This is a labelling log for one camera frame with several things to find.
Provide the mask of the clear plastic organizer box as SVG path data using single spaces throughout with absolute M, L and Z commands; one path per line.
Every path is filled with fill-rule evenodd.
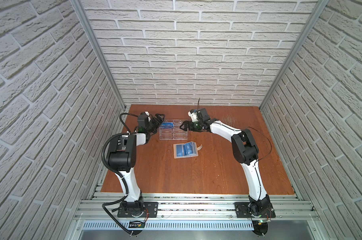
M 160 140 L 187 140 L 188 132 L 180 129 L 183 121 L 184 120 L 165 120 L 159 127 Z

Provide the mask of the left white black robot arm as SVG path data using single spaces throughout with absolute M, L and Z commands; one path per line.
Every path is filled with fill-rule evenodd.
M 107 139 L 101 158 L 104 166 L 113 172 L 120 181 L 124 193 L 123 199 L 120 200 L 123 208 L 142 212 L 144 200 L 134 172 L 137 147 L 147 144 L 151 136 L 157 133 L 158 128 L 165 120 L 165 115 L 152 116 L 149 112 L 142 112 L 139 115 L 125 113 L 125 115 L 136 117 L 137 126 L 133 130 L 127 128 L 126 133 L 115 134 Z

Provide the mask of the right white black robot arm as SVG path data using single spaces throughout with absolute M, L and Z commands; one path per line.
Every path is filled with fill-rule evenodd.
M 259 169 L 259 148 L 249 129 L 236 129 L 217 119 L 209 121 L 184 121 L 180 129 L 192 132 L 209 132 L 221 136 L 232 144 L 235 160 L 241 164 L 249 187 L 249 211 L 259 218 L 271 204 Z

